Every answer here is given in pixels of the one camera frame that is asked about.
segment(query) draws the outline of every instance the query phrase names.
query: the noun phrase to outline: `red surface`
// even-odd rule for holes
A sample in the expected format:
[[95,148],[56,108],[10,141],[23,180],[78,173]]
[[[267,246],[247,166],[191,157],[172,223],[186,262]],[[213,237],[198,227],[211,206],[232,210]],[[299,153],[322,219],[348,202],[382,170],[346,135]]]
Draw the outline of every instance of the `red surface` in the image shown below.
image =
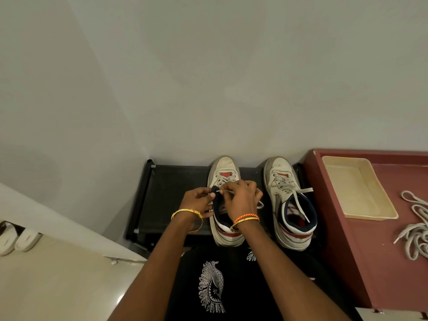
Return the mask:
[[[399,214],[396,220],[347,219],[343,215],[322,156],[364,157]],[[408,260],[405,240],[393,241],[407,224],[420,222],[401,199],[409,190],[428,199],[428,154],[354,150],[315,150],[306,160],[308,179],[314,187],[320,216],[326,224],[324,257],[336,270],[362,307],[427,311],[428,259]]]

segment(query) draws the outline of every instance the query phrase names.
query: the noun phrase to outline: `bracelet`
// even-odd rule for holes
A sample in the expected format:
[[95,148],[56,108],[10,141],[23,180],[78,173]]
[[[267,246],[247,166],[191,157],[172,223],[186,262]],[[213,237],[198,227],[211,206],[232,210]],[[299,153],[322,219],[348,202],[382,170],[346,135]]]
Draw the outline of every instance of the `bracelet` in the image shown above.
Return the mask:
[[198,232],[201,229],[202,225],[204,224],[204,218],[202,217],[202,214],[200,212],[198,212],[197,210],[194,210],[194,209],[182,208],[182,209],[179,209],[178,211],[174,212],[171,215],[171,221],[173,220],[174,216],[178,212],[181,212],[181,211],[192,212],[192,213],[195,213],[197,216],[199,216],[199,218],[201,219],[201,226],[197,230],[189,231],[189,233],[196,233],[196,232]]
[[244,219],[242,219],[242,220],[239,220],[239,221],[237,221],[235,224],[233,224],[231,227],[230,227],[230,230],[231,231],[238,231],[237,229],[235,229],[235,226],[237,225],[237,224],[239,224],[239,223],[241,223],[241,222],[243,222],[243,221],[248,221],[248,220],[258,220],[258,221],[260,221],[260,219],[258,218],[258,217],[246,217],[246,218],[244,218]]
[[238,220],[240,220],[241,218],[244,218],[244,217],[247,217],[247,216],[254,216],[254,217],[257,217],[257,218],[259,218],[259,216],[257,216],[256,214],[244,214],[244,215],[241,215],[241,216],[239,216],[234,222],[233,222],[233,224],[235,224]]

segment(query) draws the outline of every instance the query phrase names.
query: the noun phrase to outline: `white slipper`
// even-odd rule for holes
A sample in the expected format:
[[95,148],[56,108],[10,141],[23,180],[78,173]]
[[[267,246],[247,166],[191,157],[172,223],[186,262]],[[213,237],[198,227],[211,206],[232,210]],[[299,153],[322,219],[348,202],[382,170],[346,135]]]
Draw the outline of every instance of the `white slipper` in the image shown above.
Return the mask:
[[15,248],[15,242],[18,240],[18,233],[16,233],[13,224],[4,222],[5,230],[0,235],[0,256],[11,253]]
[[26,228],[15,243],[15,250],[26,252],[39,242],[43,234]]

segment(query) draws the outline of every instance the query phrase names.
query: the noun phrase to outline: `hand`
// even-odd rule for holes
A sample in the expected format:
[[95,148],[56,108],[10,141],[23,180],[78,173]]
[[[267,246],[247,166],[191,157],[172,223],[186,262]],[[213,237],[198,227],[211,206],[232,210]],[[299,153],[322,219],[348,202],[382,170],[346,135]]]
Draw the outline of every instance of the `hand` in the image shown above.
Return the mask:
[[[234,192],[233,199],[227,190]],[[254,181],[244,180],[225,183],[220,187],[220,193],[223,195],[227,214],[232,221],[244,214],[257,215],[257,203],[263,196]]]
[[[209,203],[212,202],[214,197],[215,194],[211,193],[211,188],[200,187],[186,191],[179,209],[186,208],[197,210],[201,213],[202,217],[210,217],[213,215],[213,205],[209,205]],[[174,219],[175,218],[188,220],[189,231],[194,228],[195,222],[200,219],[198,215],[188,211],[179,212],[177,215],[174,216]]]

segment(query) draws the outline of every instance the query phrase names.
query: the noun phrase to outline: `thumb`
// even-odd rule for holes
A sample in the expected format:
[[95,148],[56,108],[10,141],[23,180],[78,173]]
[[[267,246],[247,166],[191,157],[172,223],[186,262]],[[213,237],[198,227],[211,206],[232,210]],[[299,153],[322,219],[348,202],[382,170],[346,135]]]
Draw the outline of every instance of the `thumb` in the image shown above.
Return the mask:
[[207,205],[209,203],[211,203],[213,201],[213,199],[215,198],[215,194],[214,193],[209,193],[208,195],[206,195],[205,197],[203,197],[203,200],[206,201]]
[[226,210],[229,211],[229,206],[232,205],[232,198],[230,196],[230,193],[227,190],[223,190],[223,199],[224,199],[224,205],[226,206]]

